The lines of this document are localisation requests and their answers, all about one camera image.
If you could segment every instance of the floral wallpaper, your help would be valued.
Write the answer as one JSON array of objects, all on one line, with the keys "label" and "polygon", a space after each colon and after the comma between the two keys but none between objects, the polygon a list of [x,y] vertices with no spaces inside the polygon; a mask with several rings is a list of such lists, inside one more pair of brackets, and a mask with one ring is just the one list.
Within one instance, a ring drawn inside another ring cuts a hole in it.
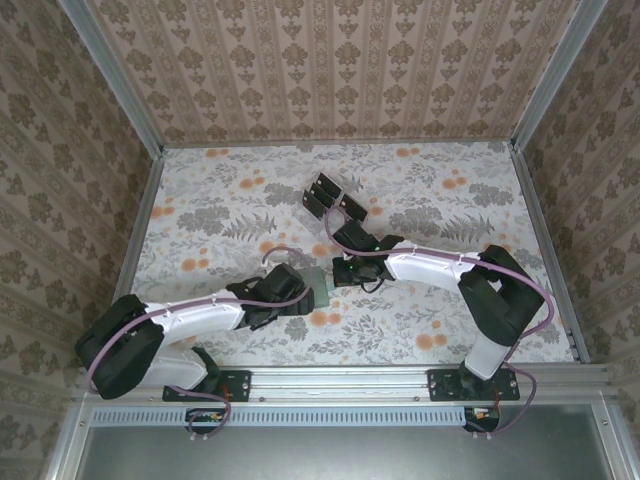
[{"label": "floral wallpaper", "polygon": [[509,137],[578,0],[91,0],[168,145]]},{"label": "floral wallpaper", "polygon": [[43,472],[150,158],[55,1],[0,4],[0,478]]},{"label": "floral wallpaper", "polygon": [[595,361],[640,448],[640,2],[609,1],[525,157]]},{"label": "floral wallpaper", "polygon": [[[198,297],[264,274],[260,259],[274,245],[330,274],[339,251],[301,206],[320,171],[368,209],[375,235],[463,252],[503,245],[549,288],[505,142],[169,149],[164,158],[133,286],[143,300]],[[291,254],[274,257],[302,267]],[[386,282],[372,295],[334,290],[328,307],[305,317],[196,340],[222,365],[379,365],[458,363],[476,335],[460,295]],[[573,361],[561,320],[514,359]]]}]

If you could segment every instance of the patterned wall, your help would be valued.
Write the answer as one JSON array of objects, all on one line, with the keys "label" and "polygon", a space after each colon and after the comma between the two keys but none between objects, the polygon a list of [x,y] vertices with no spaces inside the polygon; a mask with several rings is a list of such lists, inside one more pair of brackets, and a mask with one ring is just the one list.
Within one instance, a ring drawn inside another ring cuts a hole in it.
[{"label": "patterned wall", "polygon": [[510,136],[577,0],[92,0],[164,142]]},{"label": "patterned wall", "polygon": [[640,1],[611,0],[525,156],[589,350],[640,446]]},{"label": "patterned wall", "polygon": [[55,1],[0,3],[0,478],[35,478],[150,159]]}]

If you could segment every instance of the purple cable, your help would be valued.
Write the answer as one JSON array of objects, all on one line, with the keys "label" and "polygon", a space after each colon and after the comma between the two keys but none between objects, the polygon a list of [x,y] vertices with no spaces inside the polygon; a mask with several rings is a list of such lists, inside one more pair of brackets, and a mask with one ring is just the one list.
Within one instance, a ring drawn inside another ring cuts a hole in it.
[{"label": "purple cable", "polygon": [[[186,395],[188,397],[208,398],[209,400],[213,400],[214,402],[224,403],[224,407],[225,407],[224,417],[222,417],[222,420],[220,420],[220,423],[211,432],[206,434],[208,437],[213,437],[214,435],[217,435],[218,433],[220,433],[220,430],[222,430],[222,427],[224,427],[229,421],[229,417],[231,417],[231,403],[226,398],[219,397],[218,395],[213,395],[211,393],[190,392],[189,390],[185,390],[184,388],[180,388],[176,386],[171,386],[169,388],[172,388],[173,390],[178,392],[180,395]],[[189,433],[191,433],[192,435],[199,435],[193,431],[193,422],[196,418],[201,417],[202,415],[205,415],[205,413],[195,412],[189,417],[189,424],[187,425],[187,430],[189,430]]]},{"label": "purple cable", "polygon": [[[302,253],[300,253],[297,250],[294,250],[293,248],[290,247],[274,247],[271,250],[269,250],[267,253],[264,254],[264,256],[262,257],[262,263],[264,263],[267,258],[269,258],[269,255],[271,255],[273,252],[276,251],[286,251],[289,253],[293,253],[294,255],[298,255],[298,257],[300,257],[300,259],[302,259],[302,263],[305,264],[305,266],[307,267],[307,271],[309,274],[309,280],[311,280],[311,262],[309,262],[309,260],[307,259],[306,256],[304,256]],[[173,313],[173,312],[177,312],[179,310],[184,310],[186,308],[193,308],[193,307],[199,307],[201,305],[211,305],[212,300],[214,303],[236,303],[236,304],[242,304],[242,305],[253,305],[256,307],[269,307],[269,308],[280,308],[280,307],[288,307],[289,305],[294,305],[296,303],[298,303],[300,300],[302,300],[307,293],[309,293],[309,290],[311,289],[311,283],[309,283],[308,285],[305,286],[304,290],[302,291],[302,293],[300,295],[298,295],[296,298],[292,299],[292,300],[287,300],[286,302],[275,302],[275,303],[268,303],[268,302],[259,302],[257,300],[242,300],[239,298],[215,298],[212,299],[212,297],[207,297],[204,299],[200,299],[200,300],[193,300],[191,302],[185,302],[185,303],[181,303],[180,305],[173,305],[173,306],[169,306],[167,308],[163,308],[161,310],[155,310],[153,312],[149,312],[149,313],[145,313],[144,315],[136,318],[135,320],[132,320],[131,322],[127,323],[124,327],[122,327],[120,330],[118,330],[115,335],[113,335],[109,341],[107,343],[105,343],[104,347],[102,347],[102,349],[100,349],[100,351],[98,352],[98,354],[95,356],[95,358],[93,359],[93,362],[91,363],[91,365],[89,366],[89,369],[87,370],[87,390],[90,393],[93,394],[97,394],[99,393],[94,387],[93,387],[93,375],[96,373],[96,369],[98,368],[98,365],[100,364],[100,362],[104,359],[104,357],[106,356],[107,352],[109,352],[109,350],[116,344],[116,342],[118,340],[120,340],[124,335],[126,335],[132,328],[140,325],[142,322],[149,320],[153,317],[157,317],[158,315],[164,315],[165,313]]]},{"label": "purple cable", "polygon": [[[516,415],[516,417],[509,422],[507,425],[505,425],[504,427],[498,428],[497,430],[488,433],[488,432],[479,432],[485,436],[488,435],[499,435],[500,433],[504,433],[508,430],[510,430],[518,421],[520,421],[520,419],[522,418],[522,416],[526,413],[527,409],[529,408],[529,406],[531,406],[531,403],[533,402],[533,399],[536,395],[536,390],[538,388],[538,384],[536,382],[536,379],[534,378],[533,375],[531,375],[529,372],[525,372],[524,370],[520,370],[519,368],[514,367],[513,365],[507,363],[507,360],[509,360],[511,358],[511,356],[513,355],[513,353],[515,352],[516,348],[518,348],[518,346],[520,345],[520,341],[525,338],[528,337],[529,335],[532,335],[536,332],[539,332],[540,330],[542,330],[543,328],[545,328],[547,325],[549,325],[551,323],[551,321],[553,320],[553,316],[555,314],[555,308],[553,306],[553,302],[551,301],[551,296],[549,295],[549,293],[547,293],[546,290],[544,290],[540,285],[538,285],[536,282],[534,282],[533,280],[531,280],[528,277],[525,277],[524,275],[519,274],[518,272],[514,272],[513,270],[509,270],[508,268],[504,268],[501,267],[499,265],[493,265],[492,263],[488,263],[488,262],[483,262],[482,260],[478,260],[476,258],[469,258],[469,257],[463,257],[460,255],[455,255],[455,254],[451,254],[451,253],[447,253],[447,252],[441,252],[439,250],[431,250],[430,248],[397,248],[397,249],[392,249],[392,250],[381,250],[381,251],[375,251],[375,252],[359,252],[357,250],[352,250],[351,248],[347,248],[344,245],[342,245],[340,242],[338,242],[334,237],[333,234],[331,233],[331,228],[329,227],[329,216],[331,215],[331,213],[333,213],[334,211],[340,211],[342,213],[342,216],[344,218],[345,217],[345,213],[344,211],[334,205],[333,207],[331,207],[325,217],[324,217],[324,228],[325,231],[327,232],[327,235],[329,236],[329,239],[336,244],[338,247],[340,247],[342,249],[342,251],[349,253],[351,255],[356,255],[359,257],[377,257],[380,255],[396,255],[396,254],[400,254],[400,253],[423,253],[426,255],[431,255],[434,257],[439,257],[439,258],[445,258],[447,260],[456,260],[456,261],[460,261],[460,262],[465,262],[465,263],[470,263],[472,265],[477,265],[479,267],[483,267],[486,268],[487,270],[493,270],[495,272],[499,272],[499,273],[503,273],[505,275],[509,275],[510,277],[519,280],[520,282],[530,286],[531,288],[533,288],[536,292],[538,292],[540,294],[540,296],[544,299],[545,303],[547,304],[547,308],[549,310],[549,312],[547,313],[547,317],[540,322],[539,324],[537,324],[536,326],[530,328],[529,330],[527,330],[526,332],[524,332],[522,334],[522,336],[520,337],[520,339],[515,343],[515,345],[513,347],[511,347],[511,350],[509,350],[509,352],[507,353],[507,355],[505,356],[505,360],[504,360],[504,364],[507,368],[509,368],[511,371],[518,373],[520,375],[524,375],[525,377],[529,378],[531,380],[532,386],[531,386],[531,393],[529,394],[529,397],[527,398],[527,401],[525,402],[524,406],[522,407],[522,410],[520,410],[520,412],[518,412],[518,415]],[[478,425],[472,423],[472,422],[467,422],[469,423],[471,426],[478,428],[480,430],[482,430],[482,427],[479,427]]]}]

